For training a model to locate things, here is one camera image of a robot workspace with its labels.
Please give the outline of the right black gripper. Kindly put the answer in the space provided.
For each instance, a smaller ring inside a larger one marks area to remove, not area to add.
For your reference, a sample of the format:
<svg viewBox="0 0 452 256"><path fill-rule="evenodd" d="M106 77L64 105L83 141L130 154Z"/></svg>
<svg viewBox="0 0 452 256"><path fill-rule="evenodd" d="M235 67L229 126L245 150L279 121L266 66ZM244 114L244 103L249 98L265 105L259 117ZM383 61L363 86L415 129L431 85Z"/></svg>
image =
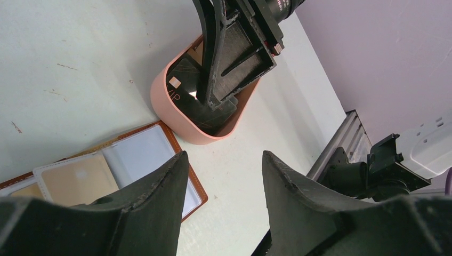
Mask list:
<svg viewBox="0 0 452 256"><path fill-rule="evenodd" d="M192 1L203 33L197 98L217 109L276 66L284 49L279 26L304 0ZM244 14L227 16L228 9Z"/></svg>

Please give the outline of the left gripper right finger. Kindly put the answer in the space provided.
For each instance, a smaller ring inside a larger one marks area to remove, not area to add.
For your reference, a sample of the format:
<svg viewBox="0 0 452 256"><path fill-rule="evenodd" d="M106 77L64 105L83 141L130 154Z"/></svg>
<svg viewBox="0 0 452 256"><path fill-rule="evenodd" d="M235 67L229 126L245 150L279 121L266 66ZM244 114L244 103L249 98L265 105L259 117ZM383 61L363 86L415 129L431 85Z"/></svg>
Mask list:
<svg viewBox="0 0 452 256"><path fill-rule="evenodd" d="M451 197L368 203L298 173L270 151L262 175L269 255L451 255Z"/></svg>

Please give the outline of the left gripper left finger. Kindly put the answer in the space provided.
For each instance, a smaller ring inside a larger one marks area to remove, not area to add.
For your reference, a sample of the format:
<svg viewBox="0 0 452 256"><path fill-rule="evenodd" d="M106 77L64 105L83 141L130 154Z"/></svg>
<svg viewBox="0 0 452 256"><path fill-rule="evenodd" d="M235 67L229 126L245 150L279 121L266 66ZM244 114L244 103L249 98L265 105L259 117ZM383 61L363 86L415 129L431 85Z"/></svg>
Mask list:
<svg viewBox="0 0 452 256"><path fill-rule="evenodd" d="M176 255L188 174L182 151L89 205L3 197L1 255Z"/></svg>

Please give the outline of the brown leather card holder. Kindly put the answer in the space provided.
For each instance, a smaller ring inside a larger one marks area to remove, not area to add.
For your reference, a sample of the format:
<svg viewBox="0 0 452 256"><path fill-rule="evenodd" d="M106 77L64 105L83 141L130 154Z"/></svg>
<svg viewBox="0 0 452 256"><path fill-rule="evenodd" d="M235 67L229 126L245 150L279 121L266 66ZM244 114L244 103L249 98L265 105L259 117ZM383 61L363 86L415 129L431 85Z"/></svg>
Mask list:
<svg viewBox="0 0 452 256"><path fill-rule="evenodd" d="M181 150L171 129L157 121L3 182L1 196L65 206L91 203L150 174Z"/></svg>

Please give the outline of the dark card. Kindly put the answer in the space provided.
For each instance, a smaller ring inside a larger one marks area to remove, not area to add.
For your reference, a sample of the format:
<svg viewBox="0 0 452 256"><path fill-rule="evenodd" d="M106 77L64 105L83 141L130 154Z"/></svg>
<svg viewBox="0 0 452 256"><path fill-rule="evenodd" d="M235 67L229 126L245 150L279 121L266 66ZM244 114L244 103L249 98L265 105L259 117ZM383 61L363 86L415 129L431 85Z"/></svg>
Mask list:
<svg viewBox="0 0 452 256"><path fill-rule="evenodd" d="M237 110L238 100L232 97L215 110L202 104L196 97L201 82L201 65L190 55L183 54L168 69L166 88L173 103L199 129L217 135L226 121Z"/></svg>

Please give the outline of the pink oval tray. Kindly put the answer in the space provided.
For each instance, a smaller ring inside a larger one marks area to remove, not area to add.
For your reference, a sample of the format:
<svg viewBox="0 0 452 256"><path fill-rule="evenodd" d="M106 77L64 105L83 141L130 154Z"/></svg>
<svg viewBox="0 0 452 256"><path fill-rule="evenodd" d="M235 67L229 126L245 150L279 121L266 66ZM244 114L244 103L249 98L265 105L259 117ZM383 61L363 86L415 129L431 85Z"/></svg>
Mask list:
<svg viewBox="0 0 452 256"><path fill-rule="evenodd" d="M237 111L228 119L228 121L226 121L217 135L212 136L203 132L173 103L167 92L165 81L170 66L186 51L200 45L202 42L202 36L199 36L192 41L173 60L171 60L165 68L163 68L154 79L150 88L151 105L156 115L181 139L194 145L207 145L232 135L238 126L250 97L260 82L260 79L257 79L236 95L236 98L238 99Z"/></svg>

